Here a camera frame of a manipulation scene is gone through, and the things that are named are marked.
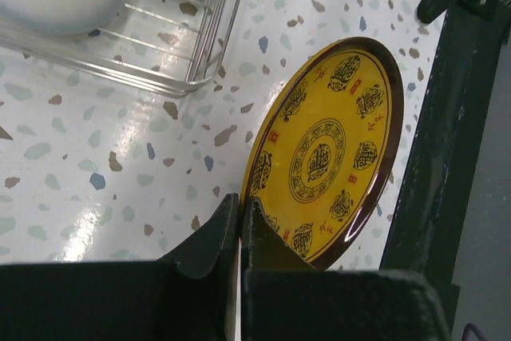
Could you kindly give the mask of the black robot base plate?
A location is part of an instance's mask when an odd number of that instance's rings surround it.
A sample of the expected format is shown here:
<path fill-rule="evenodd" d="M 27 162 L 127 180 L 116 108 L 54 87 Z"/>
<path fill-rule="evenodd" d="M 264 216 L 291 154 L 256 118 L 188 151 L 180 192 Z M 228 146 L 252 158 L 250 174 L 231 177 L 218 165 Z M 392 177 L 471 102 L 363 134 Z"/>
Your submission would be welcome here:
<path fill-rule="evenodd" d="M 456 310 L 452 279 L 497 61 L 510 12 L 487 21 L 450 8 L 426 88 L 380 267 L 424 275 L 444 310 Z"/>

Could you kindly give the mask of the metal wire dish rack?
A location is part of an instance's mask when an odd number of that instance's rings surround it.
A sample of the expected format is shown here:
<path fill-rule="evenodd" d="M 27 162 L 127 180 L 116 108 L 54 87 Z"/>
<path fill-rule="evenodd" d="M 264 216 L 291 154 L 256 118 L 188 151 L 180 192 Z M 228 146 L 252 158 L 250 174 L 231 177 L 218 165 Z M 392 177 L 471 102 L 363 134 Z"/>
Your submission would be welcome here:
<path fill-rule="evenodd" d="M 105 26 L 52 37 L 1 19 L 2 46 L 165 96 L 209 83 L 241 0 L 125 0 Z"/>

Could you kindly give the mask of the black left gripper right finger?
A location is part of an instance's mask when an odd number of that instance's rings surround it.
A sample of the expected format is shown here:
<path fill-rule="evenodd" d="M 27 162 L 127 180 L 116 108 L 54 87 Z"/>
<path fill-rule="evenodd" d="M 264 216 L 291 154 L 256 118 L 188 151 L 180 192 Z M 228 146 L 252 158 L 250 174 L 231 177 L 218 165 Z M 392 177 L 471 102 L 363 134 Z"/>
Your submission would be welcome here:
<path fill-rule="evenodd" d="M 241 248 L 243 340 L 448 340 L 436 291 L 413 272 L 320 271 L 248 200 Z"/>

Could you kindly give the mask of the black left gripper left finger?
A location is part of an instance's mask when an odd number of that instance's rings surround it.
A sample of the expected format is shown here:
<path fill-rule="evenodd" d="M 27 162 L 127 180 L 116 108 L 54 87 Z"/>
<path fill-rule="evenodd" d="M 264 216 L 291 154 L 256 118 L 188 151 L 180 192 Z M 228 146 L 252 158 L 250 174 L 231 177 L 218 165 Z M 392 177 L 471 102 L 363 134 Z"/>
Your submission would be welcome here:
<path fill-rule="evenodd" d="M 151 261 L 7 264 L 4 340 L 232 340 L 239 197 Z"/>

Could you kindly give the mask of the yellow patterned plate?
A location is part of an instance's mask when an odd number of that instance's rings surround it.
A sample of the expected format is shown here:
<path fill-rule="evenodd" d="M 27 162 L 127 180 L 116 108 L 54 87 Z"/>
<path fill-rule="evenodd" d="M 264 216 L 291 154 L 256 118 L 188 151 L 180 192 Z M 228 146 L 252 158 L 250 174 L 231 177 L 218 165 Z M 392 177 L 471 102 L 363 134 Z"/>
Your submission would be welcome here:
<path fill-rule="evenodd" d="M 272 103 L 255 137 L 240 203 L 259 200 L 275 233 L 312 267 L 355 241 L 389 179 L 404 116 L 392 53 L 344 38 L 311 57 Z"/>

